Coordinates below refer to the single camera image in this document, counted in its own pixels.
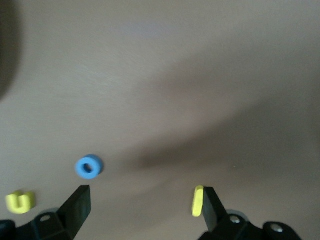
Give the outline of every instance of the metal screw head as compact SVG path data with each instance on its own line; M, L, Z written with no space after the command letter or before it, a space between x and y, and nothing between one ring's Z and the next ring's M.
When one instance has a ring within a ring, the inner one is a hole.
M284 230L281 226L279 226L278 224L271 224L271 229L277 233L282 233Z
M48 221L51 217L49 215L44 215L43 217L40 218L40 222L45 222Z
M230 217L231 222L233 222L234 224L239 224L240 223L240 219L237 216L231 216Z

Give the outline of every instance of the blue foam ring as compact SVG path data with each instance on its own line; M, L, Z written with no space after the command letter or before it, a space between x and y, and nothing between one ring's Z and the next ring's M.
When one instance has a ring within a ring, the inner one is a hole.
M74 168L79 177L83 179L94 179L101 173L103 167L104 163L98 156L89 154L80 159Z

